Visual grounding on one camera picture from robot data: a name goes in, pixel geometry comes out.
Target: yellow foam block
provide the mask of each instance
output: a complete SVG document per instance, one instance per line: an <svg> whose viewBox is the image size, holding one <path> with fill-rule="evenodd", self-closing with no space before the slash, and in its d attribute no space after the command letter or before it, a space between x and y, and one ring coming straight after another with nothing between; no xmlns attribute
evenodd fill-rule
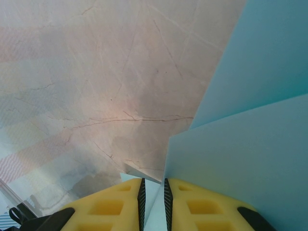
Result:
<svg viewBox="0 0 308 231"><path fill-rule="evenodd" d="M132 179L67 204L75 213L61 231L138 231L138 192Z"/></svg>
<svg viewBox="0 0 308 231"><path fill-rule="evenodd" d="M255 209L249 204L198 187L168 179L173 196L172 231L254 231L237 211Z"/></svg>

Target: white surface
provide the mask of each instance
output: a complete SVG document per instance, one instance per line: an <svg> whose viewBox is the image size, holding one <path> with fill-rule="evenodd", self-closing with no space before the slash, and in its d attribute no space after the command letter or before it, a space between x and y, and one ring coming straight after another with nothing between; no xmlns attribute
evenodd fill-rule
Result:
<svg viewBox="0 0 308 231"><path fill-rule="evenodd" d="M2 0L0 178L43 214L125 164L161 179L243 7L224 2Z"/></svg>

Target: blue foam board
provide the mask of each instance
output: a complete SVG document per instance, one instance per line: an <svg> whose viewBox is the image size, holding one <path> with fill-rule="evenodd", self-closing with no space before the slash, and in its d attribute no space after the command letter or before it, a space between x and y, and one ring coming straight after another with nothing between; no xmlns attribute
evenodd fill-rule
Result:
<svg viewBox="0 0 308 231"><path fill-rule="evenodd" d="M308 94L173 136L165 177L252 204L277 230L308 230Z"/></svg>
<svg viewBox="0 0 308 231"><path fill-rule="evenodd" d="M191 129L308 93L308 1L248 0Z"/></svg>

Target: black rubber strip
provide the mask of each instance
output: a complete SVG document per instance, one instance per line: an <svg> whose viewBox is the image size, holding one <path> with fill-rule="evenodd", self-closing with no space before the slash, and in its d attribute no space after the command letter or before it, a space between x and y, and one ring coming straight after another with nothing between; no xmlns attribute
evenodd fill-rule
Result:
<svg viewBox="0 0 308 231"><path fill-rule="evenodd" d="M165 211L166 211L166 222L167 231L172 229L172 207L173 207L173 195L169 185L169 181L165 179Z"/></svg>
<svg viewBox="0 0 308 231"><path fill-rule="evenodd" d="M245 207L238 207L237 211L255 231L276 231L258 212Z"/></svg>
<svg viewBox="0 0 308 231"><path fill-rule="evenodd" d="M139 192L138 192L138 215L139 215L139 230L143 231L144 229L144 213L145 213L145 179L142 178Z"/></svg>
<svg viewBox="0 0 308 231"><path fill-rule="evenodd" d="M48 219L37 229L37 231L60 231L63 226L72 217L75 210L66 208L52 214Z"/></svg>

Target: gray floor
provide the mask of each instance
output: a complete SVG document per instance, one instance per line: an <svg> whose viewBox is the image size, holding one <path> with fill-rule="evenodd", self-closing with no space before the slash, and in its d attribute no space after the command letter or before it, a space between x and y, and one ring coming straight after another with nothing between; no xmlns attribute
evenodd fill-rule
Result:
<svg viewBox="0 0 308 231"><path fill-rule="evenodd" d="M245 0L2 0L0 178L48 214L160 180Z"/></svg>

